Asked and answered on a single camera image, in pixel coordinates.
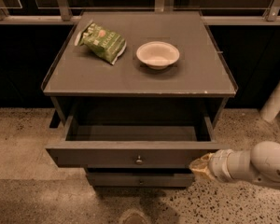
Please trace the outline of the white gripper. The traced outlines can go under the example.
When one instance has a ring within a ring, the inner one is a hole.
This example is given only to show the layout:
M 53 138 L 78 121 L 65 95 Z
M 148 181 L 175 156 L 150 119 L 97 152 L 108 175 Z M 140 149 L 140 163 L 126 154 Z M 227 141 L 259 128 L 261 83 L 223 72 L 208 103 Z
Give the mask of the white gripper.
M 192 161 L 189 169 L 197 179 L 216 178 L 224 183 L 247 180 L 250 173 L 250 152 L 221 149 Z

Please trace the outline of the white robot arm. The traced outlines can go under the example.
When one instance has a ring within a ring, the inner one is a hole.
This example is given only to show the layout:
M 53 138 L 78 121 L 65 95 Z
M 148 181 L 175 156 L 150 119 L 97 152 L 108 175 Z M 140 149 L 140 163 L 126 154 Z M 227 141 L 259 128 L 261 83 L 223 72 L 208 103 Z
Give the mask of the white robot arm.
M 231 147 L 193 161 L 189 168 L 197 177 L 280 189 L 280 81 L 261 110 L 225 111 L 216 134 Z

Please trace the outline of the round robot base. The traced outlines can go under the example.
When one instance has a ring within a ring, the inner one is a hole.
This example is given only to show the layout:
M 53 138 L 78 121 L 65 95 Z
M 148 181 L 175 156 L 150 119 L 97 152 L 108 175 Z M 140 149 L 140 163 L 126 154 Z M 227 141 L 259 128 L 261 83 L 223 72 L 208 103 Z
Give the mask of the round robot base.
M 148 220 L 138 210 L 130 209 L 119 218 L 119 224 L 148 224 Z

